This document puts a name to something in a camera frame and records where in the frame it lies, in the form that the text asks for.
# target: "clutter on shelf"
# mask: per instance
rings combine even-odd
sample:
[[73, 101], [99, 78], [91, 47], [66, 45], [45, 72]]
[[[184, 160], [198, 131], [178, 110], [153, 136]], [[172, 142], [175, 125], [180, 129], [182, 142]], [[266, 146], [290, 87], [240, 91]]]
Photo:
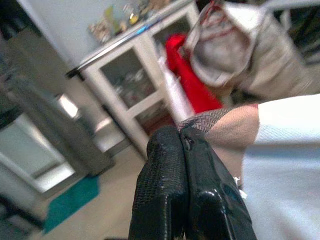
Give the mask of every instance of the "clutter on shelf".
[[171, 1], [173, 0], [131, 0], [123, 7], [125, 16], [123, 19], [116, 19], [113, 6], [109, 6], [105, 9], [102, 18], [90, 24], [88, 29], [99, 43], [105, 44], [139, 21], [150, 18]]
[[119, 78], [114, 88], [129, 108], [155, 92], [155, 88], [143, 68]]

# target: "white cabinet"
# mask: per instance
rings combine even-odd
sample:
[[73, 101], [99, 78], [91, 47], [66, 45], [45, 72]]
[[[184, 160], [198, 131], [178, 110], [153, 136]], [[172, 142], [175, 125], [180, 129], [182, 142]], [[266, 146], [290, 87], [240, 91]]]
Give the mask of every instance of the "white cabinet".
[[[187, 33], [198, 19], [193, 1], [178, 0], [172, 4], [183, 7], [81, 70], [85, 83], [144, 154], [149, 136], [162, 125], [174, 124], [166, 107], [156, 45], [164, 44], [174, 33]], [[167, 6], [152, 18], [163, 17], [171, 8], [172, 5]], [[128, 34], [142, 31], [146, 24], [134, 27]], [[110, 44], [125, 37], [119, 36]]]

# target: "teal rug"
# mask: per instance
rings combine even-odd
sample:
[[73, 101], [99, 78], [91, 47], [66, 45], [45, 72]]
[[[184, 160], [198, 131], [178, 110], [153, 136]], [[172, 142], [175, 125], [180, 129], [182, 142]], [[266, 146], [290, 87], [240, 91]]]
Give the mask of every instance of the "teal rug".
[[50, 232], [99, 194], [99, 177], [85, 177], [54, 199], [48, 208], [44, 233]]

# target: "white wall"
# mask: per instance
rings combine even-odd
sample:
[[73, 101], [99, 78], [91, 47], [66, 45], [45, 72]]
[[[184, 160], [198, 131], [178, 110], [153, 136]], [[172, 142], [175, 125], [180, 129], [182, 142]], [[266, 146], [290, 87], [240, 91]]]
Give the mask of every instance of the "white wall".
[[18, 0], [32, 20], [73, 67], [94, 51], [99, 43], [91, 36], [88, 25], [95, 23], [104, 10], [113, 5], [114, 15], [121, 18], [123, 6], [130, 0]]

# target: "white fabric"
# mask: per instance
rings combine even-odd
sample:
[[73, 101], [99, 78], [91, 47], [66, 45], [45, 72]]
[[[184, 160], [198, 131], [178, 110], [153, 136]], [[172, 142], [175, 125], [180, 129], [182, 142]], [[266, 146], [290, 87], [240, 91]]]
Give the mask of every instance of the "white fabric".
[[320, 240], [320, 94], [258, 106], [243, 158], [245, 200], [258, 240]]
[[161, 56], [158, 63], [164, 75], [165, 99], [175, 124], [178, 124], [195, 115], [195, 111], [181, 83], [167, 67], [166, 60]]

